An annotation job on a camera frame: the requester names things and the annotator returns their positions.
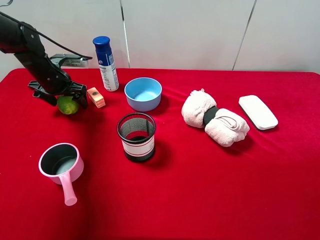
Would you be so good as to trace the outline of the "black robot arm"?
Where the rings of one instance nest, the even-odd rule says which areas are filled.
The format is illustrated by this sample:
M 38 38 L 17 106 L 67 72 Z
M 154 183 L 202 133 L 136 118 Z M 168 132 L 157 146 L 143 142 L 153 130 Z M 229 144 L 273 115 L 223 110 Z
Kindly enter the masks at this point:
M 43 37 L 69 54 L 55 54 L 49 57 L 40 40 Z M 61 69 L 68 60 L 86 62 L 91 56 L 85 56 L 55 42 L 33 26 L 21 22 L 3 12 L 0 13 L 0 51 L 13 54 L 34 77 L 28 84 L 35 98 L 42 99 L 52 106 L 57 105 L 57 96 L 71 97 L 82 108 L 88 107 L 87 87 L 77 83 Z

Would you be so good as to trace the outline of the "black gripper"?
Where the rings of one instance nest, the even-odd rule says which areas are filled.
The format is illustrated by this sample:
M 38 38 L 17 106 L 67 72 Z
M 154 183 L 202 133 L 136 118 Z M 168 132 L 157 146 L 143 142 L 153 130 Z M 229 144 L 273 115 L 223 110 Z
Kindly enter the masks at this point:
M 34 81 L 28 87 L 35 90 L 33 97 L 41 99 L 51 106 L 57 105 L 56 95 L 72 94 L 72 100 L 83 109 L 88 107 L 85 91 L 87 87 L 71 80 L 71 77 L 56 66 L 40 67 L 29 71 Z

